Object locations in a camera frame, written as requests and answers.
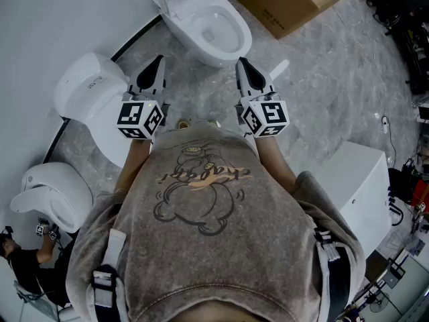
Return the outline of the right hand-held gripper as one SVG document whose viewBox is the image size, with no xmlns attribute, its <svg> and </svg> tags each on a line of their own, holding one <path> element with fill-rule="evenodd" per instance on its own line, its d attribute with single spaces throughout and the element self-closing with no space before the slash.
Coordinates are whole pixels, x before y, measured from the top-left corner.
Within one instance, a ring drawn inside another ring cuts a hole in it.
<svg viewBox="0 0 429 322">
<path fill-rule="evenodd" d="M 241 94 L 235 109 L 243 131 L 255 138 L 282 133 L 289 126 L 288 109 L 271 76 L 247 58 L 238 59 L 235 74 Z"/>
</svg>

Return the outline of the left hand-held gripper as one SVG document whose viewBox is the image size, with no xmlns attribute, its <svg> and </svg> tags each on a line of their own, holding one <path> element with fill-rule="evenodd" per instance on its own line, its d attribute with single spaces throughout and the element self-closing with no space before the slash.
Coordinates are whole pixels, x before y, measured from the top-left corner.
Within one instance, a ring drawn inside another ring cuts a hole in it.
<svg viewBox="0 0 429 322">
<path fill-rule="evenodd" d="M 158 55 L 138 68 L 123 94 L 117 129 L 133 140 L 153 140 L 157 128 L 165 126 L 169 104 L 163 100 L 166 59 Z"/>
</svg>

